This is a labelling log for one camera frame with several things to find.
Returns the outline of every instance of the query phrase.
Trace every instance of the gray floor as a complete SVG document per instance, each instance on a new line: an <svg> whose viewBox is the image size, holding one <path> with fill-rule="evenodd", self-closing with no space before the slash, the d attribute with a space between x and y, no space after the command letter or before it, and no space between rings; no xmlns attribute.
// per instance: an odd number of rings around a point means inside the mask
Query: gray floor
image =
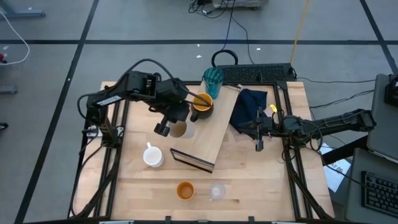
<svg viewBox="0 0 398 224"><path fill-rule="evenodd" d="M20 9L43 9L47 17L11 21L25 39L78 40L93 0L46 1L15 0ZM386 40L398 40L394 0L367 0ZM188 0L99 0L88 33L88 40L206 40L224 39L228 13L217 19L189 14ZM250 39L293 40L305 0L270 0L261 11L238 9L234 17L248 30ZM245 39L244 31L232 23L230 39ZM17 39L0 21L0 40ZM302 29L302 40L377 40L359 1L311 1ZM32 44L31 55L20 65L0 67L0 84L15 84L19 92L0 96L0 121L10 127L0 135L0 217L12 223L42 148L44 137L67 76L76 45ZM25 222L62 219L67 216L72 183L81 145L83 120L76 110L76 99L96 91L102 80L115 80L132 63L153 58L182 80L199 80L211 66L220 44L85 45L80 56L60 119L55 130L42 174L32 197ZM398 46L388 46L398 58ZM239 63L250 63L246 44L227 45ZM293 45L250 45L256 63L289 62ZM26 53L23 45L0 44L8 61ZM220 55L217 64L231 64ZM378 73L391 73L379 45L299 45L294 64L300 77L313 80L367 80ZM161 71L149 64L145 72ZM311 106L349 97L373 88L372 83L321 85L304 81ZM313 110L317 118L333 116L356 108L369 109L372 95L346 103ZM336 134L344 142L362 136L354 132ZM330 146L340 142L325 138Z"/></svg>

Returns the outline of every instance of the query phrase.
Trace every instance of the wooden table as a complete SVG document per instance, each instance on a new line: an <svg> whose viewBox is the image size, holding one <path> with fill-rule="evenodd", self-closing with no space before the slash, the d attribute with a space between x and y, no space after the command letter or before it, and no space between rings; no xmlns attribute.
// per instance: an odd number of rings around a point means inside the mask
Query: wooden table
<svg viewBox="0 0 398 224"><path fill-rule="evenodd" d="M103 82L102 87L113 83ZM193 92L198 88L188 87ZM270 86L245 87L267 91L267 105L275 104ZM311 119L303 83L288 83L288 88L293 114ZM285 110L282 91L280 97ZM143 102L130 103L113 202L113 220L164 220L168 215L172 220L247 221L248 216L254 216L256 221L295 219L286 166L281 158L280 138L264 138L264 150L256 152L256 142L229 125L215 169L209 174L172 158L169 149L174 139L153 132L161 119L161 114L150 113ZM164 164L158 169L146 166L142 160L147 142L159 147L165 155ZM100 138L88 146L85 157L99 145ZM76 212L86 205L98 188L104 152L99 152L89 160L81 173L74 202ZM334 217L319 155L308 149L302 149L301 153L309 191L324 210ZM195 185L195 196L189 201L178 199L175 193L177 184L183 180ZM215 182L225 184L226 195L222 200L210 201L209 186ZM305 217L302 194L298 188L297 192L301 216ZM104 214L107 199L108 192L103 197L101 214Z"/></svg>

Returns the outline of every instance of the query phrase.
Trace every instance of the blue towel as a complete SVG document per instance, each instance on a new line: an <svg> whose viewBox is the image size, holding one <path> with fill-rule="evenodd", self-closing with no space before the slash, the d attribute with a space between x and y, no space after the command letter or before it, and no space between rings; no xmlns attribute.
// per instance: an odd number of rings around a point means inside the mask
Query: blue towel
<svg viewBox="0 0 398 224"><path fill-rule="evenodd" d="M259 106L263 109L267 104L267 92L244 89L236 99L229 123L239 133L239 124L255 120Z"/></svg>

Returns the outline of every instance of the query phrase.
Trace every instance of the black cable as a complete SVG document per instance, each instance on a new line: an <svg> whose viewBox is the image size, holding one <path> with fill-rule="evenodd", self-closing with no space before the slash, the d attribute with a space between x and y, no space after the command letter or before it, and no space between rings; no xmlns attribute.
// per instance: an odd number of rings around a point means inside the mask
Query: black cable
<svg viewBox="0 0 398 224"><path fill-rule="evenodd" d="M310 108L310 112L311 112L311 115L312 115L312 117L313 117L313 120L316 120L315 115L314 115L314 113L312 112L311 108Z"/></svg>
<svg viewBox="0 0 398 224"><path fill-rule="evenodd" d="M286 159L285 157L284 157L284 154L285 154L285 152L287 151L287 153L289 153L290 154L290 150L293 150L294 148L288 148L288 149L284 149L284 150L282 150L282 155L281 155L281 157L282 157L282 160L283 161L285 161L285 162L291 162L294 158L296 158L296 153L294 153L294 155L290 158L290 159Z"/></svg>
<svg viewBox="0 0 398 224"><path fill-rule="evenodd" d="M87 146L88 146L90 143L92 143L92 142L94 141L94 139L96 139L96 138L98 137L98 135L99 135L99 133L100 133L98 127L96 127L96 130L97 130L97 133L95 134L95 136L94 136L90 141L88 141L88 142L80 149L79 155L80 155L83 151L86 150Z"/></svg>
<svg viewBox="0 0 398 224"><path fill-rule="evenodd" d="M340 138L336 137L336 136L332 136L331 134L329 134L330 137L339 140L341 143L343 143L343 145L345 145L346 143L343 142Z"/></svg>
<svg viewBox="0 0 398 224"><path fill-rule="evenodd" d="M303 122L303 123L310 124L310 125L312 125L312 126L315 127L315 130L312 131L311 134L310 134L310 146L311 146L311 149L313 149L313 150L315 150L315 151L319 151L319 150L321 149L321 147L322 147L322 144L323 144L323 136L322 136L322 132L321 132L320 127L319 127L319 126L316 126L316 125L313 124L312 122L309 122L309 121L306 121L306 120L303 120L302 122ZM313 145L312 145L312 139L313 139L312 137L313 137L313 134L315 133L315 131L318 131L318 132L319 132L319 135L320 135L320 142L319 142L319 144L318 144L318 149L315 149L315 148L313 147Z"/></svg>
<svg viewBox="0 0 398 224"><path fill-rule="evenodd" d="M313 81L309 78L304 78L304 77L297 77L297 79L305 79L308 80L310 82L314 82L314 83L366 83L366 82L374 82L376 80L364 80L364 81L329 81L329 82L324 82L324 81Z"/></svg>
<svg viewBox="0 0 398 224"><path fill-rule="evenodd" d="M199 5L198 0L194 0L191 4L189 4L188 12L189 13L196 13L199 10L203 10L203 7L209 3L206 3L204 5Z"/></svg>
<svg viewBox="0 0 398 224"><path fill-rule="evenodd" d="M123 127L123 130L118 134L118 138L120 138L120 136L125 132L125 130L126 130L126 128ZM72 197L71 197L71 200L70 200L70 211L71 211L71 213L72 213L73 216L76 216L76 213L75 213L75 211L74 211L74 209L73 209L73 201L75 200L75 194L76 194L77 186L78 186L78 183L79 183L80 174L81 174L81 172L82 172L84 166L86 165L86 163L87 163L95 154L97 154L97 153L100 151L100 149L102 149L103 147L104 147L103 145L100 145L99 148L97 148L92 154L90 154L90 155L87 157L87 159L82 163L82 165L81 165L79 171L78 171L77 174L76 174L76 181L75 181L75 184L73 185Z"/></svg>
<svg viewBox="0 0 398 224"><path fill-rule="evenodd" d="M125 130L126 128L123 128L123 130L118 134L118 137L120 137L122 133L125 132ZM88 217L90 215L90 212L95 207L101 196L104 194L104 191L107 189L108 184L115 178L119 167L119 163L120 163L120 154L116 152L112 168L109 170L106 178L104 179L104 182L98 187L97 191L94 193L91 200L86 204L84 209L75 217L81 218L81 217Z"/></svg>
<svg viewBox="0 0 398 224"><path fill-rule="evenodd" d="M353 95L353 96L351 96L349 98L343 98L343 99L340 99L340 100L335 100L335 101L332 101L332 102L324 104L324 105L310 106L310 109L325 108L325 107L330 106L330 105L336 105L338 103L346 102L346 101L351 100L353 98L356 98L358 96L364 96L364 95L367 95L367 94L372 93L372 92L374 92L374 90L363 91L363 92L357 93L357 94L355 94L355 95Z"/></svg>
<svg viewBox="0 0 398 224"><path fill-rule="evenodd" d="M226 3L224 2L224 0L221 0L221 4L220 4L219 7L217 7L216 9L213 9L213 10L210 11L210 12L206 12L206 13L203 11L203 8L204 8L204 6L203 6L202 9L201 9L201 14L202 14L203 16L205 16L206 18L209 18L209 19L216 19L216 18L219 18L220 16L222 16L222 15L224 14L224 12L225 12L225 11L227 10L227 8L228 8L228 3L229 3L230 0L225 0L225 1L226 1ZM210 16L208 16L208 15L210 15L211 13L217 11L219 8L223 7L223 4L225 4L225 7L224 7L224 10L223 10L220 14L218 14L218 15L215 16L215 17L210 17Z"/></svg>
<svg viewBox="0 0 398 224"><path fill-rule="evenodd" d="M236 1L236 0L234 0L234 3L232 3L231 15L230 15L230 17L229 17L228 30L227 30L227 32L226 32L225 43L224 43L224 46L223 46L223 48L222 48L221 50L224 50L224 48L225 48L225 46L226 46L226 43L227 43L227 41L228 41L229 28L231 27L231 21L232 21L232 15L233 15L233 13L234 13L235 1Z"/></svg>
<svg viewBox="0 0 398 224"><path fill-rule="evenodd" d="M318 154L320 155L321 160L322 160L322 164L326 164L325 161L323 160L322 154L321 154L319 151L315 151L315 152L318 153ZM336 170L336 169L330 167L329 165L325 165L325 166L327 166L329 169L331 169L331 170L333 170L333 171L335 171L335 172L337 172L337 173L343 175L343 176L346 177L349 181L352 181L352 182L354 182L354 183L359 184L361 187L365 188L366 190L371 191L371 192L374 192L375 194L378 194L378 195L383 196L383 197L385 197L385 198L387 198L387 199L389 199L389 200L392 200L392 201L395 202L395 203L398 203L397 199L395 199L395 198L393 198L393 197L390 197L390 196L387 196L387 195L385 195L385 194L382 194L382 193L380 193L380 192L377 192L377 191L375 191L375 190L373 190L373 189L370 189L368 186L362 184L361 182L359 182L359 181L357 181L357 180L354 180L352 177L347 176L346 174L342 173L342 172L339 171L339 170Z"/></svg>
<svg viewBox="0 0 398 224"><path fill-rule="evenodd" d="M239 25L240 27L242 27L242 29L244 30L244 32L246 33L246 44L248 45L248 55L249 55L249 59L251 61L251 63L253 65L255 65L255 63L253 62L253 60L251 59L251 55L250 55L250 46L249 46L249 34L248 31L240 24L236 21L236 19L232 16L232 19L237 23L237 25Z"/></svg>
<svg viewBox="0 0 398 224"><path fill-rule="evenodd" d="M112 90L112 89L116 88L116 87L120 84L120 82L129 74L129 72L130 72L131 70L133 70L135 67L137 67L139 64L141 64L142 62L152 62L152 63L156 64L156 65L159 66L161 69L163 69L163 71L170 77L171 80L174 80L173 75L167 70L167 68L166 68L164 65L162 65L161 63L159 63L159 62L156 61L156 60L153 60L153 59L150 59L150 58L144 58L144 59L141 59L141 60L139 60L138 62L136 62L136 63L135 63L134 65L132 65L129 69L127 69L127 70L121 75L121 77L119 78L119 80L118 80L113 86L109 87L108 89ZM81 95L81 96L78 98L78 100L77 100L77 110L78 110L80 116L81 116L82 118L84 118L85 120L88 120L88 119L87 119L86 116L81 112L81 109L80 109L80 101L81 101L81 99L84 98L84 97L86 97L86 96L95 96L95 95L100 95L100 94L102 94L102 93L100 93L100 92L97 92L97 93L87 93L87 94Z"/></svg>
<svg viewBox="0 0 398 224"><path fill-rule="evenodd" d="M289 69L289 73L293 73L293 77L294 77L294 80L297 82L297 73L296 73L296 70L293 68L293 67L291 67L290 69Z"/></svg>
<svg viewBox="0 0 398 224"><path fill-rule="evenodd" d="M232 56L235 60L235 65L237 65L239 63L238 56L232 50L219 50L216 53L214 53L213 56L211 56L211 65L213 66L213 68L217 67L215 60L216 60L217 55L220 53L227 53L230 56Z"/></svg>
<svg viewBox="0 0 398 224"><path fill-rule="evenodd" d="M97 154L97 153L100 151L100 149L102 149L103 147L104 147L104 146L101 145L101 146L100 146L99 148L97 148L93 153L91 153L91 154L87 157L87 159L82 163L82 165L81 165L79 171L78 171L77 174L76 174L76 181L75 181L75 184L73 185L72 198L71 198L71 200L70 200L70 211L71 211L71 213L72 213L73 216L76 216L76 213L75 213L75 211L74 211L74 209L73 209L73 202L74 202L74 199L75 199L76 189L77 189L77 185L78 185L78 183L79 183L79 178L80 178L81 171L83 170L83 168L84 168L84 166L86 165L86 163L87 163L95 154Z"/></svg>

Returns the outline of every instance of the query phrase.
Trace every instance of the black keyboard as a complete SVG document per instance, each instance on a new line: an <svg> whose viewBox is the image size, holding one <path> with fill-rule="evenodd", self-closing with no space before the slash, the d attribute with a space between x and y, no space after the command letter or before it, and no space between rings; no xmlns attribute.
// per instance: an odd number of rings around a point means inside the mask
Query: black keyboard
<svg viewBox="0 0 398 224"><path fill-rule="evenodd" d="M398 218L398 181L362 171L362 206Z"/></svg>
<svg viewBox="0 0 398 224"><path fill-rule="evenodd" d="M260 65L220 65L226 82L295 81L289 63Z"/></svg>

